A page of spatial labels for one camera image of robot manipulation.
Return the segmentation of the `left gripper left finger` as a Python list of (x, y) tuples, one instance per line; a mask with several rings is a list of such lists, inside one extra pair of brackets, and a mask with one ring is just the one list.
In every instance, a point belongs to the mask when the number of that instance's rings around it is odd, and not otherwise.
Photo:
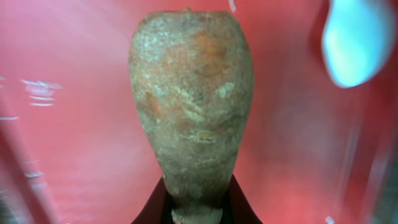
[(174, 224), (173, 205), (164, 180), (160, 178), (143, 209), (131, 224)]

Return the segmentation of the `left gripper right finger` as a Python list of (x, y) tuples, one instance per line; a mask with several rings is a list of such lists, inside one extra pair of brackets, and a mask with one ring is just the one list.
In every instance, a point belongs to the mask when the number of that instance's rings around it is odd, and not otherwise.
[(220, 224), (262, 224), (233, 175), (222, 200)]

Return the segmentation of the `white plastic spoon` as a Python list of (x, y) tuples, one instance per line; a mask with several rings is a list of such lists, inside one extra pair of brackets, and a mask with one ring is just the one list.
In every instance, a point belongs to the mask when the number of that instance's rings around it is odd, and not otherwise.
[(326, 70), (340, 88), (362, 85), (391, 56), (397, 10), (389, 0), (331, 0), (322, 32)]

